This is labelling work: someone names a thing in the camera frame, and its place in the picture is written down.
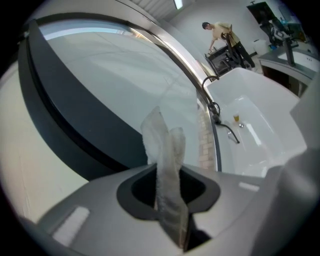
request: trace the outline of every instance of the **black curved panel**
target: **black curved panel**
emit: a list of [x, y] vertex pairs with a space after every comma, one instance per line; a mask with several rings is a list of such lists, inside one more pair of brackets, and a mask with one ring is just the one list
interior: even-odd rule
[[[154, 209], [156, 199], [157, 166], [132, 176], [120, 184], [116, 198], [121, 207], [130, 215], [142, 220], [157, 220], [158, 212]], [[212, 179], [204, 177], [185, 166], [180, 172], [180, 192], [189, 213], [209, 210], [220, 196], [220, 187]]]
[[29, 45], [43, 93], [62, 124], [60, 127], [71, 134], [72, 140], [115, 171], [145, 165], [142, 135], [80, 83], [50, 47], [34, 20], [29, 24]]
[[28, 42], [23, 40], [19, 46], [18, 68], [23, 99], [32, 121], [41, 137], [51, 150], [72, 170], [87, 180], [93, 180], [115, 172], [83, 151], [59, 127], [49, 113], [38, 92], [37, 74], [33, 72], [27, 49]]

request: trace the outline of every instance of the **black opening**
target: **black opening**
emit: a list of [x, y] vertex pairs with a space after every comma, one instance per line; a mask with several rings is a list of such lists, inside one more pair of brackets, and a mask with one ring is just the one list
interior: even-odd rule
[[[179, 171], [179, 177], [181, 197], [186, 204], [195, 200], [205, 192], [205, 184], [188, 173]], [[145, 205], [154, 207], [156, 180], [157, 170], [154, 169], [132, 184], [131, 191], [133, 196]]]
[[184, 243], [183, 251], [187, 252], [196, 248], [211, 239], [206, 232], [197, 228], [194, 217], [189, 215], [188, 231]]
[[[118, 187], [117, 200], [131, 216], [140, 220], [158, 220], [158, 211], [154, 209], [156, 175], [156, 165], [146, 166]], [[190, 214], [208, 211], [218, 200], [220, 187], [214, 180], [185, 166], [182, 166], [179, 176], [181, 197]]]

